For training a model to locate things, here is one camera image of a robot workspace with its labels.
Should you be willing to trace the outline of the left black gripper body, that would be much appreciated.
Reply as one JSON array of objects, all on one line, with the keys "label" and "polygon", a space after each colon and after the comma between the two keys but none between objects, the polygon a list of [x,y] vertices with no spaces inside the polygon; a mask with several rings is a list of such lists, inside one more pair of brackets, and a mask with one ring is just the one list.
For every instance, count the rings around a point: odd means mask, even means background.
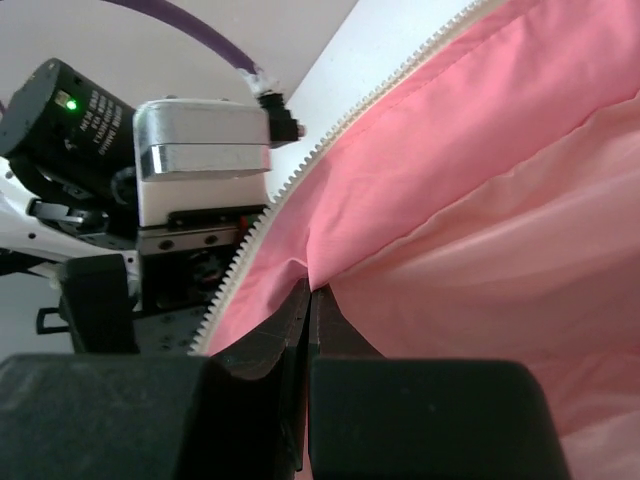
[{"label": "left black gripper body", "polygon": [[36,332],[69,334],[76,353],[138,354],[164,317],[176,326],[177,313],[212,297],[252,225],[225,219],[186,250],[166,238],[170,248],[141,255],[132,274],[119,254],[69,260],[58,270],[59,305],[38,311]]}]

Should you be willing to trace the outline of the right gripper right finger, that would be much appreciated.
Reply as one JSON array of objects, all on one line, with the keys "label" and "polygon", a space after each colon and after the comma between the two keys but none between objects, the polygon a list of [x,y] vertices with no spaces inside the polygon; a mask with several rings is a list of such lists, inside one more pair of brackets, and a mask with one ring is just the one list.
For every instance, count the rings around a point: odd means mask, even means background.
[{"label": "right gripper right finger", "polygon": [[504,360],[384,357],[330,289],[309,317],[316,479],[566,479],[544,392]]}]

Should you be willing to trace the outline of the pink zip-up jacket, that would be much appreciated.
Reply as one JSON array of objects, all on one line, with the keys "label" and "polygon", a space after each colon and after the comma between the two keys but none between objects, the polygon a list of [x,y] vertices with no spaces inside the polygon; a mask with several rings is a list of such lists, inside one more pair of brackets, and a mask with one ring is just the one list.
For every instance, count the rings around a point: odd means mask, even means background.
[{"label": "pink zip-up jacket", "polygon": [[196,351],[303,278],[384,354],[524,363],[572,475],[637,478],[638,3],[464,13],[288,181]]}]

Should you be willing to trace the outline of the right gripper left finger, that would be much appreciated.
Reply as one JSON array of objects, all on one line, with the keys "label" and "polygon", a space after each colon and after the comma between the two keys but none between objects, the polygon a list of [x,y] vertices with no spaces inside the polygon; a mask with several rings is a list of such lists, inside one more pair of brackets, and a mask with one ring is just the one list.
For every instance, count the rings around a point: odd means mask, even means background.
[{"label": "right gripper left finger", "polygon": [[298,282],[213,357],[15,355],[1,364],[5,479],[307,479],[311,300]]}]

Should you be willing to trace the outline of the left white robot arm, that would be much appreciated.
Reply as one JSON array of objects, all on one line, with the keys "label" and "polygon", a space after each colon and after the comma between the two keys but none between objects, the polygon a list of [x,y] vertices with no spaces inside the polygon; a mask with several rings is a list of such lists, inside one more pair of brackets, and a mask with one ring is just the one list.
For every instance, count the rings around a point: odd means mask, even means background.
[{"label": "left white robot arm", "polygon": [[1,269],[52,281],[78,352],[204,354],[269,148],[257,106],[133,107],[49,59],[1,116]]}]

